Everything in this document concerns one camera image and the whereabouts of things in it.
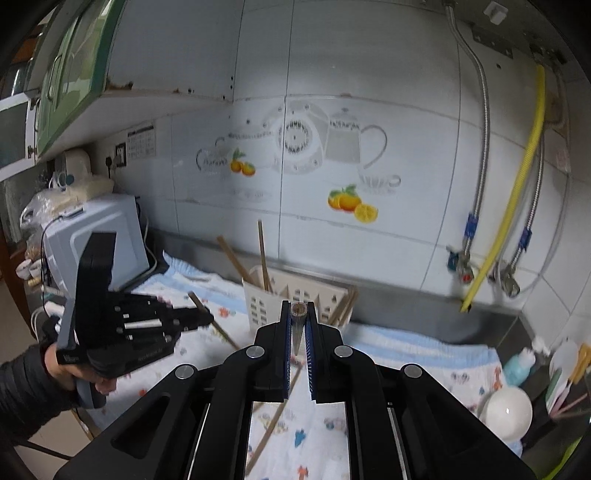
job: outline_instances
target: glass cabinet door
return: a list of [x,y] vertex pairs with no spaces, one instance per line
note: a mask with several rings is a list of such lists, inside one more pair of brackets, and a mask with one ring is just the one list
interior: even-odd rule
[[69,45],[64,51],[63,67],[56,85],[55,113],[51,130],[57,132],[72,121],[71,115],[94,88],[96,56],[105,21],[113,0],[95,0],[74,21]]
[[60,48],[49,64],[48,70],[43,77],[39,108],[37,111],[37,152],[43,153],[48,146],[51,137],[51,116],[56,109],[56,88],[60,77],[60,70],[63,65],[64,52],[72,37],[73,25],[71,25],[64,37],[61,39]]

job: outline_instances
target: floor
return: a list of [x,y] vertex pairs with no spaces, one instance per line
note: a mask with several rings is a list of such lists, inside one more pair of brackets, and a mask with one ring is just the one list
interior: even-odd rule
[[[3,281],[0,281],[0,309],[2,363],[19,355],[27,346],[34,343],[35,339],[18,313]],[[75,455],[89,443],[86,434],[69,411],[47,423],[31,441],[66,455]],[[52,480],[57,470],[65,463],[63,460],[24,447],[17,447],[17,451],[39,480]]]

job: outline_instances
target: blue bottle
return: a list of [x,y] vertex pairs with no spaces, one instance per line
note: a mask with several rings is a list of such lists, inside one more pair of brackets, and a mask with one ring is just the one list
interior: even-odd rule
[[535,353],[528,348],[513,355],[503,367],[507,385],[519,387],[529,376],[534,364]]

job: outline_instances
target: microwave oven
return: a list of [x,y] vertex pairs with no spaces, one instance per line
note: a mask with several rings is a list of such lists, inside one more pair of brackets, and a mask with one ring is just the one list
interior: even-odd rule
[[116,232],[111,290],[148,269],[135,198],[107,194],[83,204],[83,210],[44,226],[43,248],[56,286],[76,296],[78,262],[92,232]]

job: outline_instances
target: patterned fabric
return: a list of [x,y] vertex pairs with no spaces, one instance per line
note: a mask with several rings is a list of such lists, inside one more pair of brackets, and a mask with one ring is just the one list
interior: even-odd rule
[[[187,307],[193,305],[187,296],[192,290],[238,345],[253,343],[242,286],[178,259],[165,258],[170,265],[168,271],[154,275],[134,293],[161,296],[174,307]],[[504,383],[496,351],[485,346],[446,345],[413,333],[355,324],[349,326],[345,342],[389,367],[419,363],[473,412],[488,392]],[[223,363],[232,352],[211,326],[184,333],[174,355],[120,379],[105,408],[89,413],[104,429],[177,365],[190,363],[199,369],[207,368]],[[294,384],[299,366],[302,370]],[[291,383],[290,398],[248,480],[349,480],[345,405],[317,405],[310,401],[303,356],[292,359]],[[254,412],[247,464],[277,408],[278,404],[264,404]]]

